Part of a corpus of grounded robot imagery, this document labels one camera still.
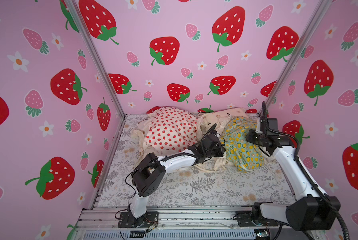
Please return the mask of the cream bear print pillow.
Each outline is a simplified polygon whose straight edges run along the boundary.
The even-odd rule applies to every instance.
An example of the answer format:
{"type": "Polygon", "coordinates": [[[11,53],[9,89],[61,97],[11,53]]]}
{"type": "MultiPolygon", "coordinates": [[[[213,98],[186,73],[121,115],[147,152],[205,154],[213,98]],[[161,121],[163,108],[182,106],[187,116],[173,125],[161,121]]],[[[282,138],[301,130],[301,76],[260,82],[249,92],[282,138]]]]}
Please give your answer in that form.
{"type": "Polygon", "coordinates": [[[227,124],[234,117],[243,117],[248,119],[249,116],[245,113],[246,110],[243,108],[231,108],[223,111],[217,111],[213,113],[202,113],[198,115],[196,122],[196,138],[198,141],[201,140],[204,134],[216,124],[215,130],[221,134],[227,124]]]}

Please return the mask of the lemon print pillow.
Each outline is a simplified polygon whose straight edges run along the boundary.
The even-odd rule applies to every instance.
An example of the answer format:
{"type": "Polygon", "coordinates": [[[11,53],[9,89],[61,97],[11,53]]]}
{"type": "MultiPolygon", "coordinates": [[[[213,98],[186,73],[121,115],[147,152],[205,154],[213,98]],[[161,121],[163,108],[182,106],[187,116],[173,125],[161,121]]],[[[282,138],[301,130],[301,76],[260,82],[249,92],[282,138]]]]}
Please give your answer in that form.
{"type": "Polygon", "coordinates": [[[225,138],[226,158],[244,173],[258,169],[264,164],[259,147],[246,140],[249,131],[255,131],[256,127],[257,123],[254,120],[234,117],[222,133],[225,138]]]}

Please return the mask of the strawberry print pillow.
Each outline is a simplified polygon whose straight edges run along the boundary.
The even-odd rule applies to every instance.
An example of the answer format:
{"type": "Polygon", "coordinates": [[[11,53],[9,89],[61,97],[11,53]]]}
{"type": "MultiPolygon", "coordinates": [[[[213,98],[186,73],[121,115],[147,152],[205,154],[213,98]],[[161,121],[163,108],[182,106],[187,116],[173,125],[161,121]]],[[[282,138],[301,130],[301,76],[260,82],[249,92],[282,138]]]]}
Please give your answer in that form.
{"type": "Polygon", "coordinates": [[[197,118],[185,110],[161,107],[151,114],[150,129],[144,143],[159,155],[180,153],[197,143],[197,118]]]}

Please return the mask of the cream large-bear print pillow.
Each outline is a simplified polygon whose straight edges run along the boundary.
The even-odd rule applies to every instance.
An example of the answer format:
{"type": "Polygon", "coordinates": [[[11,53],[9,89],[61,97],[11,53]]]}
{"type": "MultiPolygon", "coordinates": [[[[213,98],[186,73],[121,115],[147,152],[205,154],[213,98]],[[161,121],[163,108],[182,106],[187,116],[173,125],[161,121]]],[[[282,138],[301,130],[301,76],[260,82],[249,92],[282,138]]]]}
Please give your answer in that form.
{"type": "Polygon", "coordinates": [[[151,146],[148,146],[144,143],[147,133],[150,129],[150,124],[151,120],[147,118],[146,120],[139,122],[137,124],[137,127],[132,132],[132,137],[138,140],[140,151],[139,159],[136,161],[134,167],[137,167],[146,155],[150,153],[155,153],[155,150],[151,146]]]}

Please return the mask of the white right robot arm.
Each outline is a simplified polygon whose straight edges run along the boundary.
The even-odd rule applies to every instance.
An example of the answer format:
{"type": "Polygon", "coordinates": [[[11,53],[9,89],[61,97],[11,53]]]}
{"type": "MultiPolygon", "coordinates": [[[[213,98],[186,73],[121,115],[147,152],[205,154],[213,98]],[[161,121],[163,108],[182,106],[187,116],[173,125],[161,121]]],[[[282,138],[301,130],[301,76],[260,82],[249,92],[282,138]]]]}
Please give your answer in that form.
{"type": "Polygon", "coordinates": [[[346,226],[339,213],[339,200],[328,196],[317,184],[299,159],[299,141],[292,135],[279,132],[276,119],[262,116],[257,128],[250,130],[246,139],[260,149],[265,148],[266,152],[274,157],[296,199],[289,206],[255,203],[251,212],[253,221],[273,220],[296,231],[329,230],[334,221],[339,221],[342,227],[346,226]]]}

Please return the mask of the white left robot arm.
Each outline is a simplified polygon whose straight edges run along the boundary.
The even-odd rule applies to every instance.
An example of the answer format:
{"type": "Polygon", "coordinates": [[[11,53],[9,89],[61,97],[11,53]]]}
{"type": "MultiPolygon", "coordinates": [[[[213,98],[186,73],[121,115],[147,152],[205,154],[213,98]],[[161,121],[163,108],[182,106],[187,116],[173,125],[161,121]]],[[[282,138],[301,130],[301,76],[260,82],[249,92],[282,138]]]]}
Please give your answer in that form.
{"type": "Polygon", "coordinates": [[[129,205],[132,216],[139,219],[145,215],[149,196],[159,188],[165,174],[203,164],[212,158],[222,157],[225,147],[220,142],[219,136],[220,134],[212,127],[200,142],[183,152],[163,157],[158,157],[154,153],[147,154],[128,175],[132,178],[129,186],[135,191],[129,205]]]}

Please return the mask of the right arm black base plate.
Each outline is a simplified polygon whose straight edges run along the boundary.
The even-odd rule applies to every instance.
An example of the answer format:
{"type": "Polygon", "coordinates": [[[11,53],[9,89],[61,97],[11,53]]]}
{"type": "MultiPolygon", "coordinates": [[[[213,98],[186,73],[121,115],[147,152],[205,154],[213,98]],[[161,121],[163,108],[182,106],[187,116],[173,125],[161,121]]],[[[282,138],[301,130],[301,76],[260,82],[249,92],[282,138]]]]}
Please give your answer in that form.
{"type": "Polygon", "coordinates": [[[240,227],[260,227],[265,224],[265,220],[254,211],[237,211],[233,216],[240,227]]]}

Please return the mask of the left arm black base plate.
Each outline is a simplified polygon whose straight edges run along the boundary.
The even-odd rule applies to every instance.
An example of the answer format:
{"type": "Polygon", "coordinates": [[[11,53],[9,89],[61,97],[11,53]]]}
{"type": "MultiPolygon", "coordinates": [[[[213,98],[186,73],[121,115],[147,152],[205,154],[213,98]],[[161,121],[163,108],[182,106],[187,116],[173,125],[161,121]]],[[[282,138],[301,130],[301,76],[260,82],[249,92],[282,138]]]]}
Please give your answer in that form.
{"type": "Polygon", "coordinates": [[[119,228],[149,228],[156,225],[159,212],[146,212],[143,216],[135,218],[131,212],[123,212],[118,222],[119,228]]]}

